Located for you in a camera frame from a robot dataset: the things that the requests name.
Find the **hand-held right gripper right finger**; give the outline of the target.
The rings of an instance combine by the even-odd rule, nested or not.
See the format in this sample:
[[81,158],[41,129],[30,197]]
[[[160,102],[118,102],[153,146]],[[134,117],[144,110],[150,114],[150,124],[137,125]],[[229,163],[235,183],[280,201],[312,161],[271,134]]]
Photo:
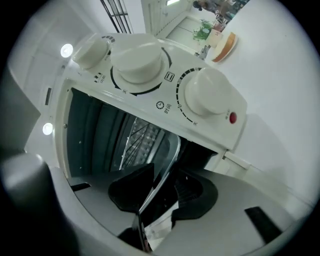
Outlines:
[[284,246],[314,204],[258,169],[181,170],[179,206],[156,256],[268,256]]

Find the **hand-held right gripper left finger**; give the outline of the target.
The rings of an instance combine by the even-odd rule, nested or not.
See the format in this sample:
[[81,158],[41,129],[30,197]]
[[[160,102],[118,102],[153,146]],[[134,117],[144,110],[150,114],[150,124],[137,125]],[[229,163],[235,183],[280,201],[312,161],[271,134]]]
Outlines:
[[69,185],[89,214],[120,240],[148,251],[140,209],[154,182],[154,164],[72,177]]

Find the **silver baking tray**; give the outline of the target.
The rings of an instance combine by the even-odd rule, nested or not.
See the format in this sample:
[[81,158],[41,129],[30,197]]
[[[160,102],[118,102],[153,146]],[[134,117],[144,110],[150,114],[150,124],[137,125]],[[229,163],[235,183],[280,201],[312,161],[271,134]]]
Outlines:
[[158,151],[150,164],[154,164],[153,169],[153,185],[145,198],[143,204],[139,208],[139,213],[143,213],[156,197],[165,182],[167,181],[172,166],[177,161],[181,148],[181,139],[178,135],[165,131]]

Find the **white toaster oven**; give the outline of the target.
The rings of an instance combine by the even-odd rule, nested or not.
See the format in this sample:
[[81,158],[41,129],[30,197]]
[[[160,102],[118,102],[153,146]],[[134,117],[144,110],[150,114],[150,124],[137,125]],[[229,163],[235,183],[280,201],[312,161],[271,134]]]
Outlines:
[[[111,41],[112,51],[116,39],[131,34],[97,35]],[[62,77],[62,88],[58,98],[55,139],[58,161],[66,177],[72,176],[67,155],[72,89],[219,155],[235,148],[247,119],[247,101],[233,86],[226,112],[209,116],[195,114],[185,100],[186,85],[201,69],[213,67],[169,41],[157,40],[161,47],[161,70],[153,80],[141,84],[130,83],[122,78],[111,63],[111,51],[107,61],[88,70],[81,69],[70,59]],[[237,115],[234,124],[229,121],[232,112]]]

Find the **round ceiling light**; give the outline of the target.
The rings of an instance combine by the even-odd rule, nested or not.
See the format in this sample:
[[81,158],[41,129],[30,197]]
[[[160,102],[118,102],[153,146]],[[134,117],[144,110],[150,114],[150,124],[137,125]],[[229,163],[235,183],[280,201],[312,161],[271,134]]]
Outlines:
[[53,130],[54,130],[54,126],[50,122],[45,123],[42,127],[42,132],[46,136],[51,135],[53,133]]
[[64,44],[60,49],[60,55],[63,58],[69,58],[73,53],[73,46],[70,43]]

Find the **small round plate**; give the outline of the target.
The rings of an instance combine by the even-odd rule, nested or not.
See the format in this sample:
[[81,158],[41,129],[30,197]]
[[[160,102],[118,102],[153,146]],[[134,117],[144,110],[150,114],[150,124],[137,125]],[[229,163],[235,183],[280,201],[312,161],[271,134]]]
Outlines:
[[223,59],[225,59],[231,52],[232,52],[232,50],[234,49],[234,47],[237,45],[237,42],[238,42],[238,37],[236,36],[235,37],[235,39],[234,39],[234,42],[233,42],[233,44],[232,44],[232,47],[230,48],[230,50],[226,53],[226,54],[224,54],[222,57],[216,57],[216,58],[214,58],[212,61],[214,62],[214,63],[218,63],[218,62],[220,62],[220,61],[222,61]]

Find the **bread slice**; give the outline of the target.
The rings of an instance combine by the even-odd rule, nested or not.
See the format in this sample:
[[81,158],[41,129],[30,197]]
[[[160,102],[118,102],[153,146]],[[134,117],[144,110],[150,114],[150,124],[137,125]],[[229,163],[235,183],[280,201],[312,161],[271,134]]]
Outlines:
[[231,49],[235,37],[237,37],[237,35],[233,32],[230,32],[227,35],[222,35],[214,49],[213,59],[216,57],[222,57],[226,54]]

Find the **potted plant white flowers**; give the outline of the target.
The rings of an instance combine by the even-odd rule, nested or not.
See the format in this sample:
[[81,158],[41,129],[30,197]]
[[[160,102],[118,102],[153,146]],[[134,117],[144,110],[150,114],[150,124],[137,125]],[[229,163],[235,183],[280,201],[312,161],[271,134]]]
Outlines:
[[200,27],[192,33],[193,39],[215,48],[223,37],[222,31],[224,29],[225,26],[223,23],[219,23],[218,21],[209,22],[201,19]]

